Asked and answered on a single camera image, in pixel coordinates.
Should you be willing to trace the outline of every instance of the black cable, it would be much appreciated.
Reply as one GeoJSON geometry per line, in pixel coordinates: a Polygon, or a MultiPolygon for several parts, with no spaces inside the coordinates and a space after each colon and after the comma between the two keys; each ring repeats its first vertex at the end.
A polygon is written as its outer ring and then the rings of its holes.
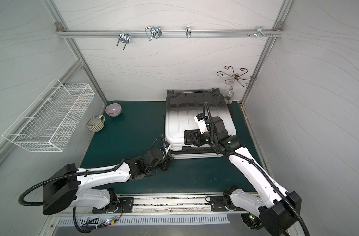
{"type": "Polygon", "coordinates": [[[157,175],[157,170],[155,170],[155,174],[152,174],[152,175],[146,175],[146,176],[144,176],[144,177],[152,177],[152,176],[155,176],[155,175],[157,175]]]}
{"type": "Polygon", "coordinates": [[[205,101],[203,104],[203,108],[207,109],[207,114],[208,114],[208,118],[211,121],[211,133],[210,133],[210,146],[212,147],[212,149],[214,149],[214,151],[216,152],[216,154],[218,154],[218,150],[215,148],[214,146],[214,121],[212,120],[212,116],[211,116],[211,112],[210,112],[210,108],[208,107],[208,103],[205,101]]]}
{"type": "Polygon", "coordinates": [[[252,226],[251,227],[251,229],[254,229],[254,230],[260,230],[260,229],[262,229],[263,228],[263,224],[261,223],[259,226],[257,226],[257,227],[254,227],[254,226],[252,226]]]}
{"type": "Polygon", "coordinates": [[[87,227],[89,224],[93,223],[93,222],[96,221],[96,220],[99,220],[99,217],[97,217],[97,218],[95,218],[95,219],[92,219],[92,220],[88,221],[88,222],[85,223],[85,224],[82,224],[82,227],[87,227]]]}
{"type": "Polygon", "coordinates": [[[158,135],[158,137],[154,140],[154,142],[152,143],[152,145],[149,147],[148,151],[151,150],[151,148],[154,146],[154,144],[156,143],[156,141],[157,141],[158,139],[160,139],[160,145],[161,145],[161,144],[163,143],[162,138],[163,138],[163,134],[158,135]]]}
{"type": "Polygon", "coordinates": [[[111,172],[111,171],[116,171],[124,163],[125,160],[126,159],[121,160],[120,163],[117,166],[115,166],[114,168],[111,168],[111,169],[97,170],[97,171],[83,171],[83,172],[65,174],[65,175],[62,175],[62,176],[50,178],[50,179],[47,179],[47,180],[42,181],[40,183],[37,183],[36,185],[34,185],[31,188],[24,191],[21,194],[21,196],[19,196],[18,203],[23,205],[23,206],[41,206],[41,205],[43,205],[43,202],[27,202],[27,201],[25,201],[24,198],[26,197],[27,194],[29,194],[30,192],[32,192],[35,189],[39,188],[40,186],[46,185],[46,184],[48,184],[50,182],[53,182],[53,181],[56,181],[56,180],[59,180],[59,179],[66,179],[68,177],[81,176],[81,175],[85,176],[85,175],[90,175],[90,174],[103,174],[103,173],[107,173],[107,172],[111,172]]]}
{"type": "Polygon", "coordinates": [[[210,109],[208,107],[207,102],[204,102],[204,105],[207,109],[207,113],[209,115],[209,119],[211,121],[211,137],[210,137],[210,146],[216,151],[216,154],[223,154],[223,155],[233,155],[233,156],[238,156],[239,158],[242,158],[246,161],[248,161],[249,164],[252,164],[254,167],[256,167],[258,169],[259,172],[261,172],[261,174],[266,178],[266,180],[269,182],[269,184],[271,185],[271,187],[279,194],[279,196],[285,201],[286,205],[288,205],[288,207],[290,208],[290,210],[292,211],[292,213],[294,213],[296,219],[299,221],[303,231],[304,231],[304,235],[305,236],[309,236],[309,231],[307,229],[307,226],[304,223],[304,220],[302,219],[302,217],[300,216],[299,212],[295,209],[295,207],[290,203],[290,201],[284,196],[284,194],[279,190],[279,188],[274,184],[274,182],[271,180],[271,178],[268,176],[268,174],[262,169],[262,167],[257,164],[256,162],[254,162],[254,160],[243,156],[239,153],[236,152],[231,152],[231,151],[218,151],[214,148],[214,122],[212,120],[212,116],[211,116],[211,112],[210,109]]]}
{"type": "Polygon", "coordinates": [[[205,103],[206,103],[206,101],[203,104],[202,119],[205,118],[205,103]]]}
{"type": "Polygon", "coordinates": [[[80,226],[77,224],[77,221],[76,221],[76,207],[73,207],[73,224],[74,224],[74,227],[77,229],[78,232],[80,233],[90,233],[92,230],[88,230],[88,229],[82,229],[80,228],[80,226]]]}
{"type": "Polygon", "coordinates": [[[217,204],[217,202],[220,202],[220,203],[223,203],[224,204],[224,201],[223,200],[220,200],[220,199],[217,199],[213,196],[206,196],[205,198],[205,201],[208,202],[208,203],[214,203],[214,204],[217,204]]]}

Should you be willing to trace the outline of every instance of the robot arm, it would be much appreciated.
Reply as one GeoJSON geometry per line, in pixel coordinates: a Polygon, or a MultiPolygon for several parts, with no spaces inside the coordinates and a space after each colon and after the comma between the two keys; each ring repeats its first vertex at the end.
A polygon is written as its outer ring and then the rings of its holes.
{"type": "Polygon", "coordinates": [[[108,183],[141,179],[157,168],[166,171],[173,160],[167,154],[170,146],[171,144],[164,141],[161,144],[161,149],[148,150],[144,156],[123,160],[118,168],[108,172],[104,171],[112,170],[115,166],[90,169],[76,169],[74,164],[64,166],[51,178],[73,173],[94,173],[95,171],[104,173],[82,174],[45,184],[43,187],[43,214],[52,215],[74,206],[91,206],[104,210],[106,213],[113,213],[119,205],[114,190],[92,188],[108,183]]]}
{"type": "Polygon", "coordinates": [[[296,192],[288,193],[284,187],[275,182],[254,160],[239,139],[236,136],[228,135],[222,119],[211,117],[206,103],[205,106],[210,117],[205,116],[204,113],[194,117],[199,130],[192,132],[187,138],[196,146],[210,144],[216,153],[224,154],[243,173],[259,194],[258,197],[235,186],[231,187],[223,193],[226,208],[229,210],[234,210],[237,207],[245,209],[259,218],[270,234],[281,235],[298,220],[294,211],[299,216],[301,198],[296,192]]]}

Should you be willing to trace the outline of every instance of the metal floor panel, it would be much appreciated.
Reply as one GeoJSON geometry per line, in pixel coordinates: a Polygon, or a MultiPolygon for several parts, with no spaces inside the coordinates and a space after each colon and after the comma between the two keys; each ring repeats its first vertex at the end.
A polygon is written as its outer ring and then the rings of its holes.
{"type": "MultiPolygon", "coordinates": [[[[85,224],[90,220],[95,220],[95,224],[106,221],[107,216],[82,216],[77,219],[79,225],[85,224]]],[[[229,224],[227,214],[196,214],[196,215],[143,215],[143,216],[123,216],[115,224],[118,225],[209,225],[209,224],[229,224]]],[[[62,216],[59,218],[56,227],[73,227],[73,218],[71,216],[62,216]]]]}
{"type": "MultiPolygon", "coordinates": [[[[93,230],[89,235],[123,235],[123,236],[270,236],[266,229],[251,230],[241,220],[240,214],[228,214],[229,224],[208,225],[131,225],[106,227],[93,230]]],[[[55,236],[80,236],[74,226],[56,227],[55,236]]]]}

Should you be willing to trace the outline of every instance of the red wire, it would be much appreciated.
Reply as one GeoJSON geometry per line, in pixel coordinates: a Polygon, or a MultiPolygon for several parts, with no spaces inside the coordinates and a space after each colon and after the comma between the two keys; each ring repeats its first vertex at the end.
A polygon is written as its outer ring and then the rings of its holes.
{"type": "Polygon", "coordinates": [[[122,217],[122,213],[123,213],[123,206],[122,206],[122,204],[120,204],[120,216],[119,216],[119,219],[122,217]]]}

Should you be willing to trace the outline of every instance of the green floor mat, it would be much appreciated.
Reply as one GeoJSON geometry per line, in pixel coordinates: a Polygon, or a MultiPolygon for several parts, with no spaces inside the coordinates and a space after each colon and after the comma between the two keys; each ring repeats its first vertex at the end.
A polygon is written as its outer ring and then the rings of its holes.
{"type": "MultiPolygon", "coordinates": [[[[123,158],[141,156],[159,134],[165,134],[164,101],[116,102],[122,106],[122,114],[118,117],[104,114],[105,127],[94,134],[81,167],[115,165],[123,158]]],[[[260,163],[240,107],[237,102],[233,102],[232,107],[236,135],[260,163]]],[[[174,160],[166,172],[158,169],[154,176],[125,183],[111,183],[97,188],[111,187],[117,194],[204,193],[223,192],[233,185],[244,191],[255,191],[237,167],[227,158],[220,157],[174,160]]]]}

